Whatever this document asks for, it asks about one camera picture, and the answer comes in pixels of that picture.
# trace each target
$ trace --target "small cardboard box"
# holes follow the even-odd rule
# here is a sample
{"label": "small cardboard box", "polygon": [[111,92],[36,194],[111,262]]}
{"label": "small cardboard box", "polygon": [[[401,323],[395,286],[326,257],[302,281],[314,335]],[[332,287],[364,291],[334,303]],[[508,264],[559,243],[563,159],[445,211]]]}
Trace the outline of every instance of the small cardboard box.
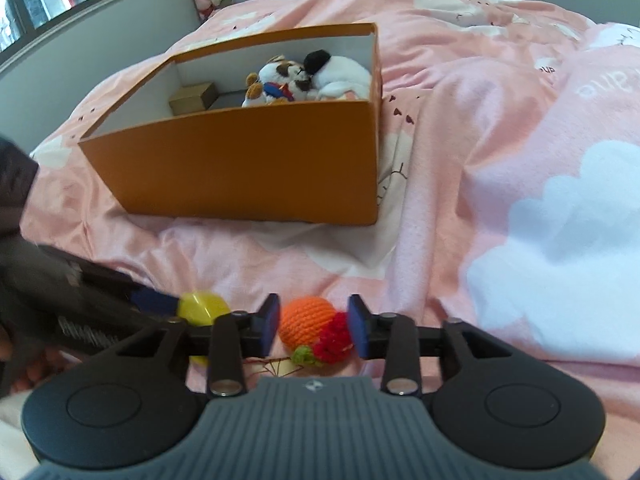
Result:
{"label": "small cardboard box", "polygon": [[[245,78],[278,54],[325,49],[372,74],[367,100],[241,108]],[[175,117],[169,97],[210,83],[212,109]],[[82,136],[80,147],[133,214],[343,225],[376,222],[382,78],[372,23],[267,32],[176,54]]]}
{"label": "small cardboard box", "polygon": [[174,116],[204,112],[209,110],[218,98],[218,90],[213,83],[183,86],[169,97],[169,106]]}

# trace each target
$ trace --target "yellow ball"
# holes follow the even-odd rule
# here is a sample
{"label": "yellow ball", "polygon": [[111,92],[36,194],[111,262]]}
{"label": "yellow ball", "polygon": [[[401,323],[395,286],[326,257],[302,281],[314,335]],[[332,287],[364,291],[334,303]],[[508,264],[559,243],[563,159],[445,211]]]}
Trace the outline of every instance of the yellow ball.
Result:
{"label": "yellow ball", "polygon": [[[225,300],[217,294],[208,290],[200,290],[183,294],[178,302],[176,315],[184,318],[190,325],[207,326],[212,325],[217,317],[231,313],[231,309]],[[204,357],[194,357],[193,361],[207,365]]]}

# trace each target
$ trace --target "human hand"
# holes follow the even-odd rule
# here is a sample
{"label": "human hand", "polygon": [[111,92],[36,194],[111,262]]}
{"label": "human hand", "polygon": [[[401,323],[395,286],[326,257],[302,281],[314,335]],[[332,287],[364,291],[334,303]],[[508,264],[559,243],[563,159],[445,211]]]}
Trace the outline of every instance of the human hand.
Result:
{"label": "human hand", "polygon": [[[0,326],[0,361],[6,362],[11,359],[13,352],[14,345],[11,339],[4,328]],[[57,349],[47,348],[33,363],[27,366],[24,374],[15,380],[11,386],[11,393],[16,394],[31,390],[70,366],[71,364]]]}

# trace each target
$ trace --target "orange box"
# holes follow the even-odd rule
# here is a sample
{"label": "orange box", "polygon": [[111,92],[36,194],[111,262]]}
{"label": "orange box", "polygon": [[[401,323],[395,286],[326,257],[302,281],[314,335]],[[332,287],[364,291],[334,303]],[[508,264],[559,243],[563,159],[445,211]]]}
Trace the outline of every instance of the orange box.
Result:
{"label": "orange box", "polygon": [[[278,54],[325,49],[372,74],[368,100],[241,108],[245,78]],[[169,97],[212,82],[212,109]],[[133,214],[369,225],[378,207],[382,78],[372,23],[267,32],[176,54],[105,112],[80,147]]]}

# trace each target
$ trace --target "red crochet flower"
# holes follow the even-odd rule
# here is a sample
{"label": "red crochet flower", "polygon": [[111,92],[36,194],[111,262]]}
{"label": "red crochet flower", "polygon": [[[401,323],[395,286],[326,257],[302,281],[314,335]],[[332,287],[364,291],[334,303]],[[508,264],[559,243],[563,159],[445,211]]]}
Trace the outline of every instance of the red crochet flower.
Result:
{"label": "red crochet flower", "polygon": [[320,332],[318,342],[313,345],[316,359],[327,364],[344,361],[351,352],[353,343],[347,327],[347,314],[337,312]]}

